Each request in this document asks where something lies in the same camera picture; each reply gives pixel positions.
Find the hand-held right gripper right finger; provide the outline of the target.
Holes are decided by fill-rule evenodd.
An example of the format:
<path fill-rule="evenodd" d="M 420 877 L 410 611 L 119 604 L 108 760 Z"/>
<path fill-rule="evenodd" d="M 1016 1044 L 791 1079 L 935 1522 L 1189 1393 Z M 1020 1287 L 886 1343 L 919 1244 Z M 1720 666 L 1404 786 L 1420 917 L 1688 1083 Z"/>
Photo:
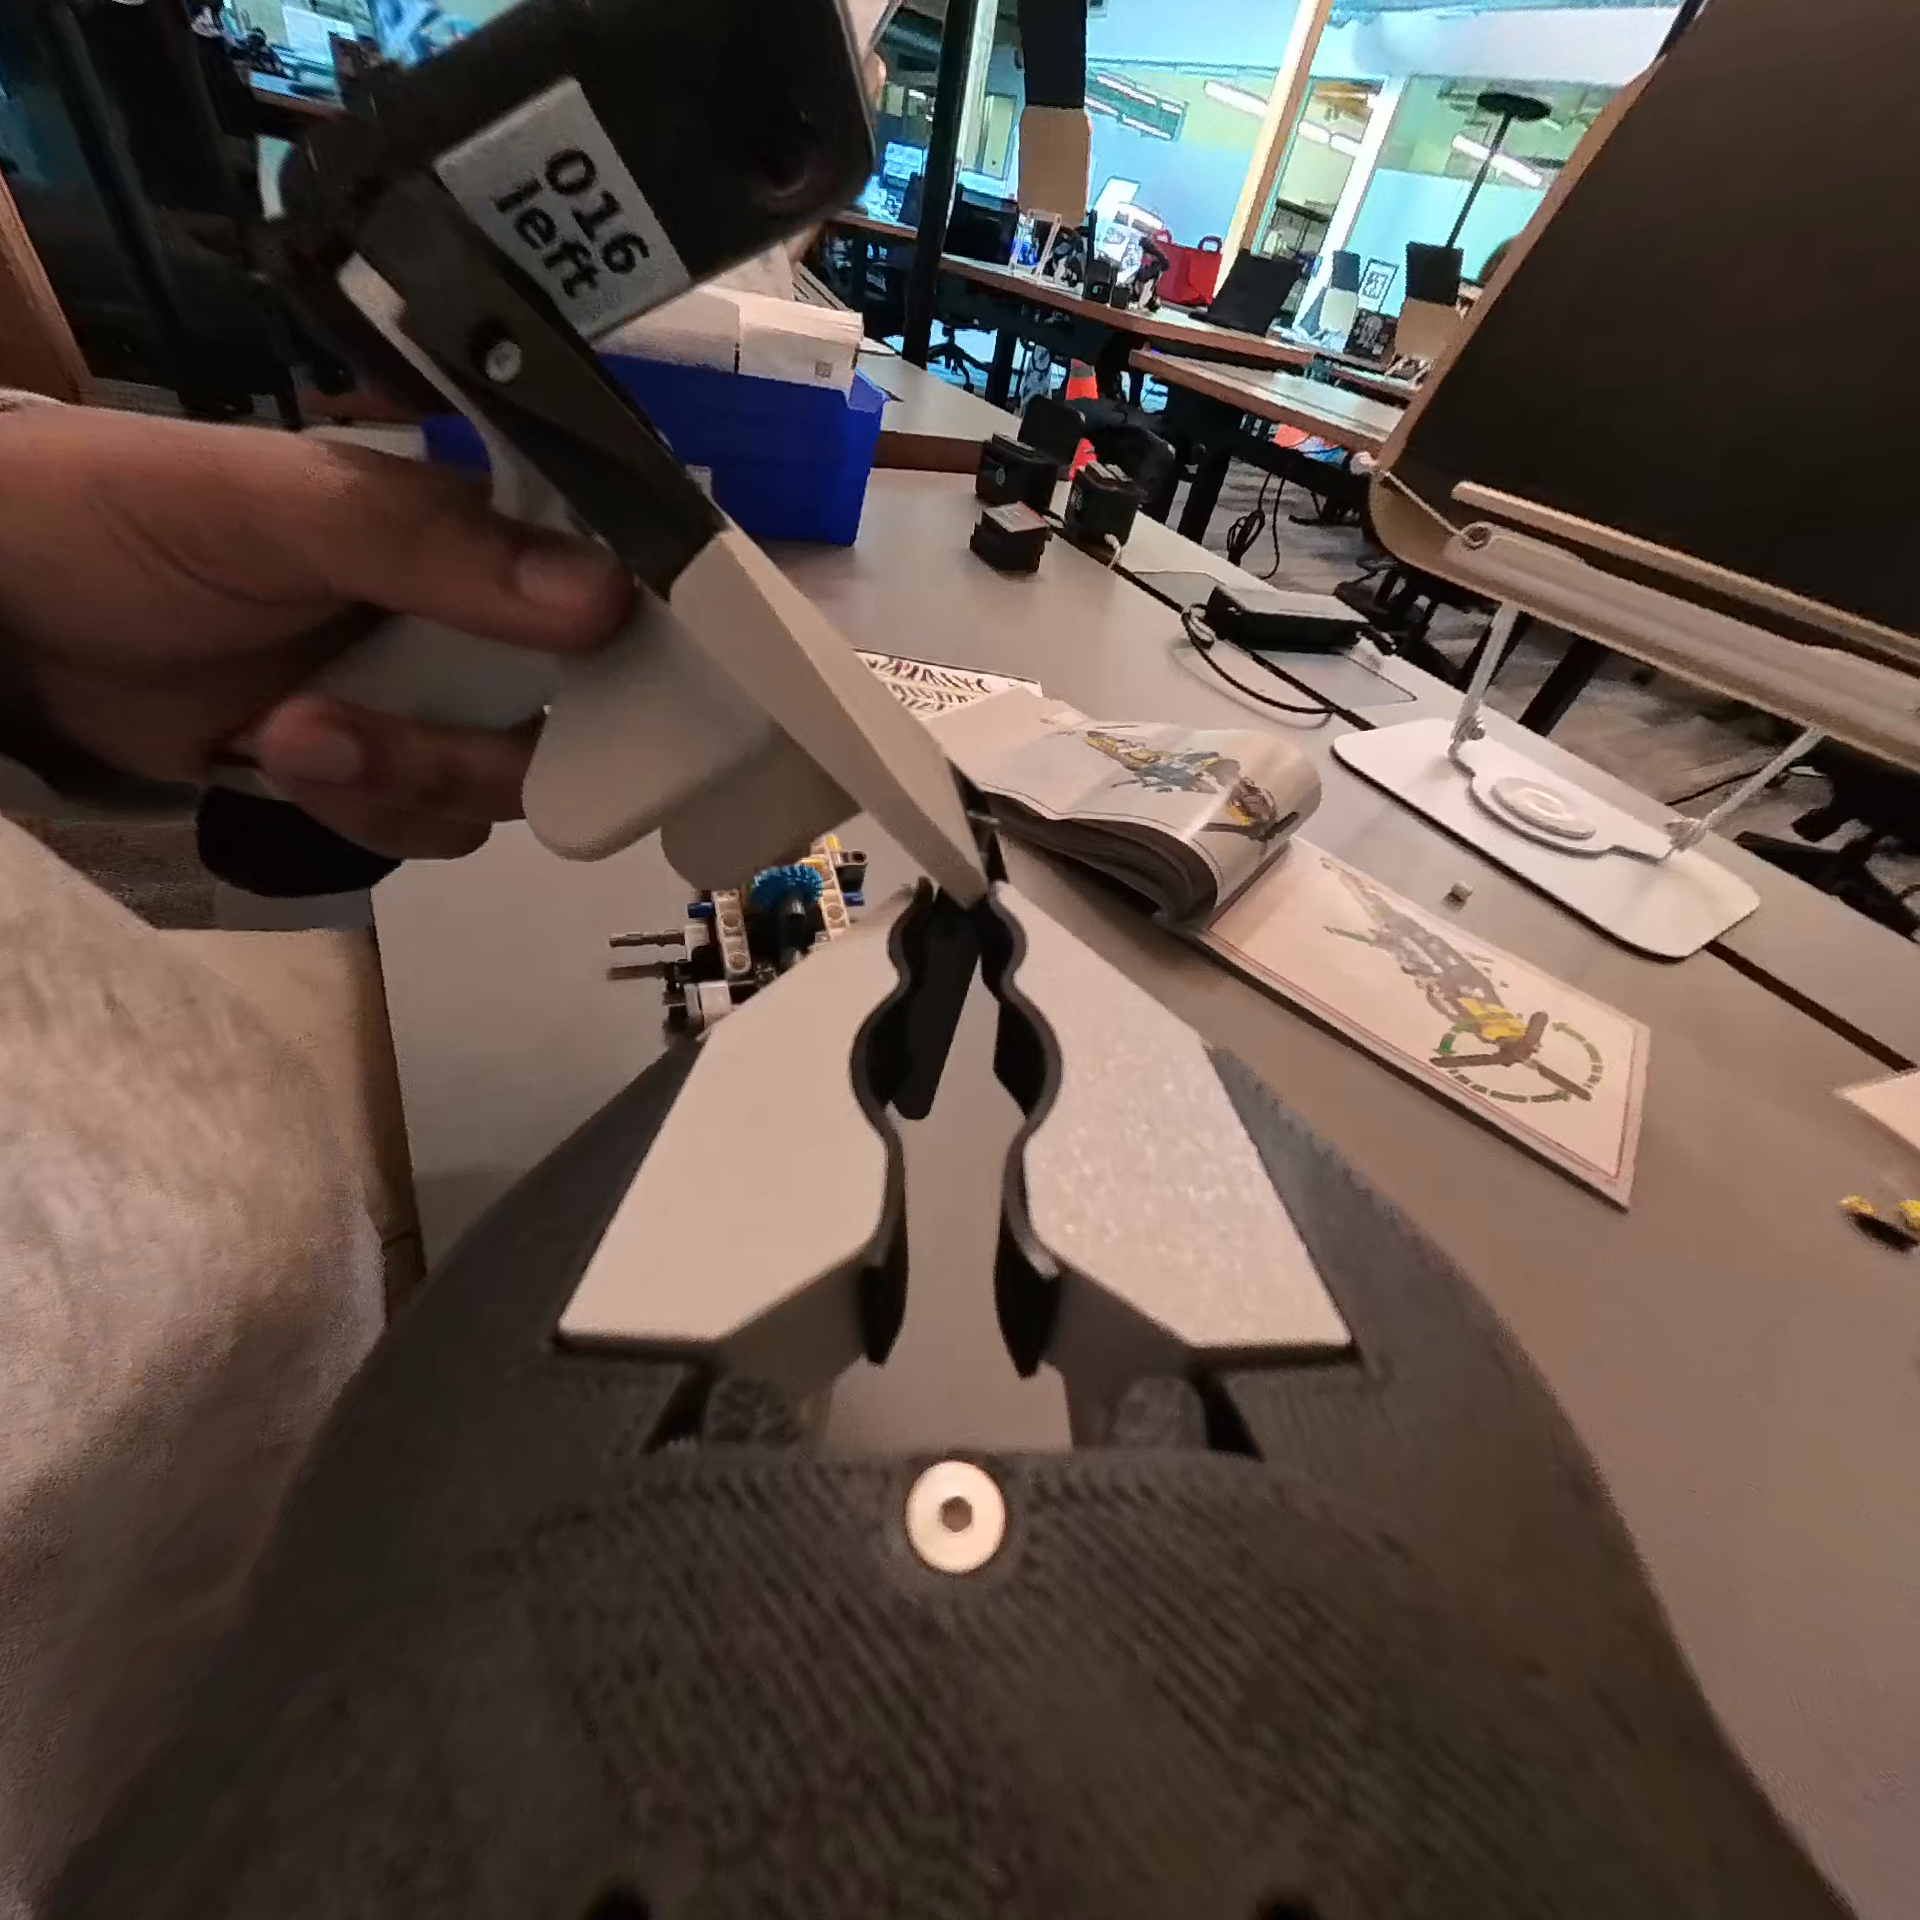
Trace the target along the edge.
<path fill-rule="evenodd" d="M 995 1071 L 1022 1113 L 999 1329 L 1020 1375 L 1060 1378 L 1072 1441 L 1110 1437 L 1144 1380 L 1351 1361 L 1352 1332 L 1197 1031 L 1012 884 L 991 889 L 980 963 Z"/>

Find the short wooden background desk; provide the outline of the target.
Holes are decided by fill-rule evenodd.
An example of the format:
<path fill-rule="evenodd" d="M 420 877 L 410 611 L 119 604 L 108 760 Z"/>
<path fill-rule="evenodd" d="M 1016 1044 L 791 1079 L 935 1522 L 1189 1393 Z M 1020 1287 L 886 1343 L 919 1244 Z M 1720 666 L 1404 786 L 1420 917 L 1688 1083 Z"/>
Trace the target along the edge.
<path fill-rule="evenodd" d="M 1229 368 L 1151 351 L 1133 351 L 1130 368 L 1170 393 L 1211 403 L 1231 421 L 1296 427 L 1351 453 L 1379 456 L 1406 413 L 1402 404 L 1294 372 Z"/>

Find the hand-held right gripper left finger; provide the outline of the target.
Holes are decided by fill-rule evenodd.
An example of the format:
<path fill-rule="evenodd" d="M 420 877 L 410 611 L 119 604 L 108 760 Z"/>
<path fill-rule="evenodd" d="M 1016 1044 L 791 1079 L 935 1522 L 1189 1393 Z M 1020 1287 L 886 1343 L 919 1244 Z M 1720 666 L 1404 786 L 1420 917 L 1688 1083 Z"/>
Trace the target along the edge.
<path fill-rule="evenodd" d="M 869 1346 L 861 1282 L 906 1224 L 900 1148 L 852 1057 L 900 987 L 908 907 L 906 887 L 871 903 L 694 1047 L 559 1312 L 564 1356 L 704 1367 L 824 1417 Z"/>

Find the silver monitor stand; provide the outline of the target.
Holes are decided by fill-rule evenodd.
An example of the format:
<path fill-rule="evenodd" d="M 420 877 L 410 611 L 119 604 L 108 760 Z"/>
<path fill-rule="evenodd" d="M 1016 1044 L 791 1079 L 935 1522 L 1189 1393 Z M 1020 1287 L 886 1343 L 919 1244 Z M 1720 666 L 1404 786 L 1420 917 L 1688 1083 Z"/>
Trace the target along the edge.
<path fill-rule="evenodd" d="M 1757 912 L 1755 889 L 1700 844 L 1791 755 L 1699 821 L 1603 801 L 1487 732 L 1483 696 L 1523 617 L 1802 722 L 1797 753 L 1831 738 L 1915 770 L 1915 631 L 1476 482 L 1436 508 L 1380 464 L 1372 516 L 1397 561 L 1493 602 L 1495 631 L 1451 720 L 1343 737 L 1335 755 L 1634 954 L 1688 959 Z"/>

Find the partly built lego model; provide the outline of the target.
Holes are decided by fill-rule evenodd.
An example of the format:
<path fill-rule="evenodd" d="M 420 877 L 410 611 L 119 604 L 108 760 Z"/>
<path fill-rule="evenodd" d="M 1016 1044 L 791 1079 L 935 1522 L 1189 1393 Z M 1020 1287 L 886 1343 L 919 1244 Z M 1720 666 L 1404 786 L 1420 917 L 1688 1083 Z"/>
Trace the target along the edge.
<path fill-rule="evenodd" d="M 696 893 L 668 931 L 614 936 L 608 978 L 653 981 L 664 1031 L 699 1039 L 851 932 L 869 867 L 867 851 L 822 835 L 796 859 Z"/>

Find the zebra striped sticker sheet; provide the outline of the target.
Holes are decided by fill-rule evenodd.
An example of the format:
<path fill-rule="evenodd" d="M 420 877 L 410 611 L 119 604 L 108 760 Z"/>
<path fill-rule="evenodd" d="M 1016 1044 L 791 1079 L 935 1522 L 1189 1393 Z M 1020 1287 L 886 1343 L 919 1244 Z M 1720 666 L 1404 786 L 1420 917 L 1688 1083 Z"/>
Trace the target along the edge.
<path fill-rule="evenodd" d="M 917 657 L 891 657 L 856 650 L 854 659 L 888 689 L 903 708 L 923 720 L 986 705 L 1004 692 L 1042 696 L 1039 683 L 1031 679 L 1004 677 L 950 664 L 933 664 Z"/>

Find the black floor lamp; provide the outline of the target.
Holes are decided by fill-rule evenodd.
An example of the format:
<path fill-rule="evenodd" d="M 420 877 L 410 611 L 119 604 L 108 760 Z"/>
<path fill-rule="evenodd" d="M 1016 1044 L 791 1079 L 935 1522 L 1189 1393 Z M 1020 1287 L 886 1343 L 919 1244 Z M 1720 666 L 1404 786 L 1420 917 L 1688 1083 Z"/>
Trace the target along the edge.
<path fill-rule="evenodd" d="M 1483 152 L 1478 153 L 1476 175 L 1467 188 L 1467 196 L 1463 200 L 1453 217 L 1451 231 L 1447 234 L 1445 248 L 1453 251 L 1458 251 L 1463 229 L 1487 176 L 1498 170 L 1498 162 L 1503 155 L 1503 145 L 1512 127 L 1536 127 L 1549 114 L 1549 105 L 1544 100 L 1516 91 L 1511 87 L 1483 90 L 1476 99 L 1476 108 L 1495 116 L 1495 131 L 1493 137 L 1483 145 Z"/>

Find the long wooden background desk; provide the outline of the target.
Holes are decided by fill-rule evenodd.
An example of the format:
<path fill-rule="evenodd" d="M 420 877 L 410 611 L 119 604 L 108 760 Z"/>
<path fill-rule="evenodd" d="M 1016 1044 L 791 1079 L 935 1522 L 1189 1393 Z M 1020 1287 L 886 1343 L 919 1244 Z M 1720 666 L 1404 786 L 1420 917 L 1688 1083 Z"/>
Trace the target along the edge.
<path fill-rule="evenodd" d="M 914 248 L 917 235 L 908 227 L 856 211 L 832 216 L 822 229 L 822 261 L 837 272 L 846 271 L 848 285 L 854 272 L 910 272 Z M 952 332 L 1011 332 L 1016 341 L 1075 332 L 1091 336 L 1095 353 L 1107 338 L 1123 338 L 1130 344 L 1125 353 L 1150 347 L 1238 368 L 1296 371 L 1314 356 L 1330 356 L 1284 332 L 1250 335 L 1178 307 L 1140 308 L 1093 300 L 1069 284 L 971 257 L 944 255 L 935 281 L 933 317 Z"/>

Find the person's left hand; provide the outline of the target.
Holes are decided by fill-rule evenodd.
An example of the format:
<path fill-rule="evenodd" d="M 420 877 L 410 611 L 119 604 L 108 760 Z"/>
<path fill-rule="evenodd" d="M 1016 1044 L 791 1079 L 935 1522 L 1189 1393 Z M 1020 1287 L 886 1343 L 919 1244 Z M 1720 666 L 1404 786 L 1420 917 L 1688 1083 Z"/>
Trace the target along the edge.
<path fill-rule="evenodd" d="M 602 547 L 455 471 L 267 427 L 32 403 L 2 427 L 4 768 L 61 801 L 199 789 L 226 761 L 391 859 L 520 817 L 538 728 L 422 724 L 316 690 L 387 615 L 538 657 L 634 609 Z"/>

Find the person's grey sweater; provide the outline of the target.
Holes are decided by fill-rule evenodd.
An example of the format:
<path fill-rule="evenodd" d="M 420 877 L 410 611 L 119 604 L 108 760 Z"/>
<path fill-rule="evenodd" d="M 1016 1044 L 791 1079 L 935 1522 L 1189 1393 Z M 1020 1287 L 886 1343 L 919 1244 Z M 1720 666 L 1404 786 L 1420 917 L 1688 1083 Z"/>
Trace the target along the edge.
<path fill-rule="evenodd" d="M 310 1066 L 11 824 L 2 1042 L 2 1906 L 42 1915 L 176 1732 L 384 1260 Z"/>

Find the black lego beam piece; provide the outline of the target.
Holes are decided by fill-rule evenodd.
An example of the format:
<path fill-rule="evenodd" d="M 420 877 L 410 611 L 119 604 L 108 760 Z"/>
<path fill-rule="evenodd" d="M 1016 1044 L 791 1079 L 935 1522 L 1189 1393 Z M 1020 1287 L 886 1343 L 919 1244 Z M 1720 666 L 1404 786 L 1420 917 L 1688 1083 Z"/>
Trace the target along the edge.
<path fill-rule="evenodd" d="M 980 906 L 926 892 L 903 923 L 906 1001 L 895 1017 L 900 1067 L 891 1105 L 923 1120 L 939 1093 L 957 1024 L 980 972 Z"/>

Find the white paper bags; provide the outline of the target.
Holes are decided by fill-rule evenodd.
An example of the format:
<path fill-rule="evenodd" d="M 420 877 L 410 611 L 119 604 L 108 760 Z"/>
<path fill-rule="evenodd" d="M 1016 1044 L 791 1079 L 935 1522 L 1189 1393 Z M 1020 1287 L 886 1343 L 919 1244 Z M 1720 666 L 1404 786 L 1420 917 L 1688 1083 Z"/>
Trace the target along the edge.
<path fill-rule="evenodd" d="M 848 393 L 861 341 L 843 307 L 704 285 L 614 328 L 596 351 Z"/>

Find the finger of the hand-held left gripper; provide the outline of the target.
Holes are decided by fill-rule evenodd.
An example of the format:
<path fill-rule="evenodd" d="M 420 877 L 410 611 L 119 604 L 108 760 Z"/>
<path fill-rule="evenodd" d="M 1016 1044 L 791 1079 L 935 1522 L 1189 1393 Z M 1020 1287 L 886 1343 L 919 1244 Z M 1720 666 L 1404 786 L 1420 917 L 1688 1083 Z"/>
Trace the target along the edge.
<path fill-rule="evenodd" d="M 683 567 L 668 605 L 731 681 L 963 907 L 991 889 L 938 737 L 734 523 Z"/>

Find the lego instruction booklet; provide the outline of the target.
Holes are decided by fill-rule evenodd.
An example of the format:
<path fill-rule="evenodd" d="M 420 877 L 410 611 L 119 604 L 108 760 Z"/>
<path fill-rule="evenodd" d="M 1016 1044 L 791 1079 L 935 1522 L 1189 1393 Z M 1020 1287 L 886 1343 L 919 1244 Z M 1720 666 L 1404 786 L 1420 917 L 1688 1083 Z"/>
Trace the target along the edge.
<path fill-rule="evenodd" d="M 1032 689 L 910 708 L 1006 835 L 1629 1204 L 1647 1028 L 1304 839 L 1322 780 L 1288 738 L 1102 722 Z"/>

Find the dark computer monitor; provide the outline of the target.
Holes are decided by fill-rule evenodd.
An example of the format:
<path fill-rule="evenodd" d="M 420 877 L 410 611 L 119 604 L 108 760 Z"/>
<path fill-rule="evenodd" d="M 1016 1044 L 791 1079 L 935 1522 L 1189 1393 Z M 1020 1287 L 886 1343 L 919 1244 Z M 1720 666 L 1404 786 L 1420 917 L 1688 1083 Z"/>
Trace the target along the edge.
<path fill-rule="evenodd" d="M 1374 512 L 1915 667 L 1915 468 L 1918 5 L 1717 2 L 1512 240 Z"/>

